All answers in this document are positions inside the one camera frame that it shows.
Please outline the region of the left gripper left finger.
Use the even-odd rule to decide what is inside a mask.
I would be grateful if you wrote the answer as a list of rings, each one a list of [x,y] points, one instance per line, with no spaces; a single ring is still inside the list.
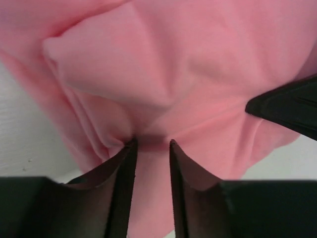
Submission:
[[[126,237],[137,151],[133,139],[68,183],[47,177],[1,177],[1,237]]]

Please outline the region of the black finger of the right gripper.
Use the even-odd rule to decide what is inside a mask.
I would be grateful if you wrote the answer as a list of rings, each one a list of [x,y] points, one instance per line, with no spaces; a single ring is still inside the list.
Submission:
[[[311,75],[248,101],[245,112],[317,139],[317,75]]]

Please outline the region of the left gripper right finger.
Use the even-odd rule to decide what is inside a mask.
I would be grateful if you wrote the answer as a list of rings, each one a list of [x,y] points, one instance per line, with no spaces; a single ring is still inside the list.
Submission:
[[[314,180],[222,180],[172,140],[169,162],[178,238],[314,238]]]

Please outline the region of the pink t shirt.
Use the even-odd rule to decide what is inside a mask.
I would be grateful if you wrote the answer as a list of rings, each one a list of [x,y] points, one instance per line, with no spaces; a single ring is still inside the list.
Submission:
[[[137,137],[128,235],[173,228],[169,142],[239,179],[298,133],[245,113],[317,71],[314,0],[3,0],[0,58],[84,171]]]

